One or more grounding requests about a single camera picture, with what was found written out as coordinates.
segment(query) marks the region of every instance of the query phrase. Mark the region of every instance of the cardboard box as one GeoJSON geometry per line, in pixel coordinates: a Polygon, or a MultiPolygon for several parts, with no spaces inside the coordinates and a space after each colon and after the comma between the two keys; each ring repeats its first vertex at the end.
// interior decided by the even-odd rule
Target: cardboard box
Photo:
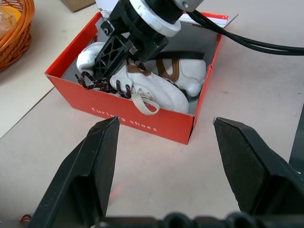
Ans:
{"type": "MultiPolygon", "coordinates": [[[[226,24],[229,23],[228,16],[216,14],[208,14],[208,16],[212,16],[215,20],[225,20],[226,24]]],[[[199,97],[190,100],[189,114],[160,109],[156,115],[146,116],[135,107],[131,100],[97,90],[85,90],[77,83],[75,74],[79,75],[76,67],[78,54],[92,42],[107,39],[100,29],[103,20],[102,15],[97,13],[49,67],[46,76],[75,109],[102,118],[119,116],[122,124],[188,144],[208,88],[221,35],[194,25],[189,19],[182,22],[181,31],[169,38],[169,44],[164,50],[174,51],[183,47],[186,51],[205,52],[204,60],[208,66],[208,72],[203,89],[199,97]]]]}
{"type": "Polygon", "coordinates": [[[95,0],[61,0],[72,12],[81,10],[84,7],[95,4],[95,0]]]}

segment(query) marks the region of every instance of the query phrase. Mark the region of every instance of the white ring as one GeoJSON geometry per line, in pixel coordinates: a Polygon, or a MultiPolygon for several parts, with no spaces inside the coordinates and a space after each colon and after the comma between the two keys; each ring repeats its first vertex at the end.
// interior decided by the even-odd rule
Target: white ring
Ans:
{"type": "Polygon", "coordinates": [[[159,17],[144,0],[130,0],[138,15],[155,31],[166,36],[174,37],[181,29],[179,20],[175,24],[170,24],[159,17]]]}

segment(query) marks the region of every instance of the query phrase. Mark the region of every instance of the red shoe box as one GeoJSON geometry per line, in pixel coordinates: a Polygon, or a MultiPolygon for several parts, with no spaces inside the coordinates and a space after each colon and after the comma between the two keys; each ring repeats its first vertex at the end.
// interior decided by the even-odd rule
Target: red shoe box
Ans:
{"type": "MultiPolygon", "coordinates": [[[[228,24],[228,16],[207,14],[215,20],[222,20],[228,24]]],[[[101,13],[97,13],[91,21],[76,36],[71,44],[61,53],[55,62],[45,72],[56,89],[78,110],[110,118],[119,116],[121,123],[160,137],[176,142],[188,144],[197,117],[202,108],[208,83],[211,78],[213,63],[216,59],[221,35],[194,25],[193,21],[185,19],[181,31],[169,39],[166,50],[174,50],[181,46],[185,50],[201,50],[205,52],[204,60],[208,65],[208,73],[200,96],[190,104],[190,114],[182,114],[165,109],[153,116],[143,115],[131,100],[117,97],[97,90],[85,90],[77,83],[75,74],[78,54],[95,41],[106,41],[106,36],[100,30],[103,22],[101,13]]]]}

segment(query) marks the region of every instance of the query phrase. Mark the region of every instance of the orange wicker basket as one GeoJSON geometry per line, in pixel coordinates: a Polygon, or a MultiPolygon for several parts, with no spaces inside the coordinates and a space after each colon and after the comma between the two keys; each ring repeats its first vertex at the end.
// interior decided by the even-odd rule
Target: orange wicker basket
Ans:
{"type": "Polygon", "coordinates": [[[35,12],[33,0],[2,0],[2,5],[18,9],[21,17],[10,30],[0,36],[0,72],[16,62],[29,48],[29,32],[35,12]]]}

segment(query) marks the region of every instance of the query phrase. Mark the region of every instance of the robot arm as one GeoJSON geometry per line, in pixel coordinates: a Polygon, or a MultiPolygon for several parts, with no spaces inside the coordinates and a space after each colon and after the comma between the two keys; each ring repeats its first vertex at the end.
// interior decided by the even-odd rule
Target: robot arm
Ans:
{"type": "Polygon", "coordinates": [[[101,25],[109,37],[93,68],[96,81],[109,78],[123,61],[154,58],[181,29],[179,18],[203,0],[119,0],[101,25]]]}

